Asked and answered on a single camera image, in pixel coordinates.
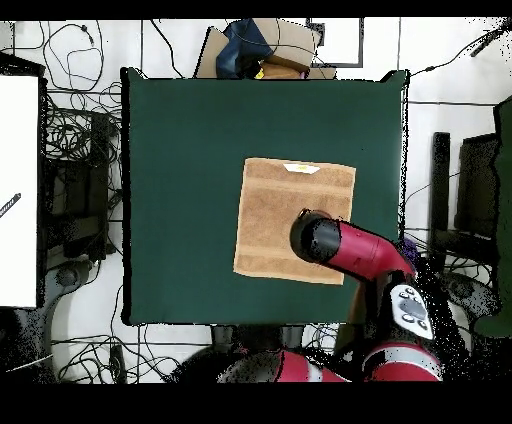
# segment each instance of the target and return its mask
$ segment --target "black marker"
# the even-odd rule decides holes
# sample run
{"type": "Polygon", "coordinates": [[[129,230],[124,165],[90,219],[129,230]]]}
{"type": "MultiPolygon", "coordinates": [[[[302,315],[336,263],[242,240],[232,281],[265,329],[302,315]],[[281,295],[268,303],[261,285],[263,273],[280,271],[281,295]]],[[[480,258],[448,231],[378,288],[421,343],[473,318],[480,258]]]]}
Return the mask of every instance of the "black marker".
{"type": "Polygon", "coordinates": [[[11,209],[11,208],[14,206],[14,204],[15,204],[18,200],[20,200],[20,199],[21,199],[21,194],[20,194],[20,193],[16,193],[16,194],[12,197],[12,199],[11,199],[11,200],[9,200],[5,205],[3,205],[3,206],[2,206],[2,208],[0,209],[0,218],[1,218],[2,216],[4,216],[4,215],[7,213],[7,211],[8,211],[9,209],[11,209]]]}

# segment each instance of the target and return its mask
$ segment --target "white board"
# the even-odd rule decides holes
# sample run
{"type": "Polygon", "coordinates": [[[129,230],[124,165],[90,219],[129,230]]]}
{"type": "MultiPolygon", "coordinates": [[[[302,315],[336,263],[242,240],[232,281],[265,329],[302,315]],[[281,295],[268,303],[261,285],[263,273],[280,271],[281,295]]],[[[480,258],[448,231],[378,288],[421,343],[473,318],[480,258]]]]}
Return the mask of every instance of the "white board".
{"type": "Polygon", "coordinates": [[[0,75],[0,306],[36,306],[38,79],[0,75]]]}

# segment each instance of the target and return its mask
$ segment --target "green tablecloth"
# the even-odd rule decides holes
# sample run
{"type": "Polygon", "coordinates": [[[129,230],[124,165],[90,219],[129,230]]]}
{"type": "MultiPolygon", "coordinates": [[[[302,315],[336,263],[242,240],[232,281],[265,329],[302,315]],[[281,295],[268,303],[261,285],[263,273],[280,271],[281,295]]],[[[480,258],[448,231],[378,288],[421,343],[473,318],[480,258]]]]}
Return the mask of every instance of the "green tablecloth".
{"type": "Polygon", "coordinates": [[[352,222],[396,240],[405,72],[385,82],[123,75],[129,322],[345,321],[351,278],[334,287],[233,272],[244,159],[355,167],[352,222]]]}
{"type": "Polygon", "coordinates": [[[500,141],[495,167],[498,175],[496,242],[500,256],[497,280],[502,303],[500,313],[483,317],[475,330],[489,337],[512,337],[512,97],[494,108],[500,141]]]}

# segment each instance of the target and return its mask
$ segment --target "brown towel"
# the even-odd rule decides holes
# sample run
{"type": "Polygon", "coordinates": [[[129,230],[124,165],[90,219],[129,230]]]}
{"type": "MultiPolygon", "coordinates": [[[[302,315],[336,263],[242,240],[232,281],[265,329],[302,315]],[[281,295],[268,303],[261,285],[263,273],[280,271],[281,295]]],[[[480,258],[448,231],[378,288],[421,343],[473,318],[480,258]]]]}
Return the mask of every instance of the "brown towel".
{"type": "Polygon", "coordinates": [[[249,277],[342,284],[341,273],[305,262],[293,253],[290,229],[303,208],[350,220],[355,172],[330,163],[246,159],[234,271],[249,277]],[[312,174],[290,172],[285,164],[320,169],[312,174]]]}

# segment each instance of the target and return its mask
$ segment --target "white label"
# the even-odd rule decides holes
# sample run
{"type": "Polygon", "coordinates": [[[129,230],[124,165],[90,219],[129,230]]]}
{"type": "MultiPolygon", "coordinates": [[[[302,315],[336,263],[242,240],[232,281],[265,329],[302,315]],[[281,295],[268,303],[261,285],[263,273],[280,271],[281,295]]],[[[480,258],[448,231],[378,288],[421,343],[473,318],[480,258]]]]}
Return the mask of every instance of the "white label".
{"type": "Polygon", "coordinates": [[[318,166],[300,165],[298,163],[285,163],[284,167],[290,172],[302,172],[303,174],[314,174],[320,168],[318,166]]]}

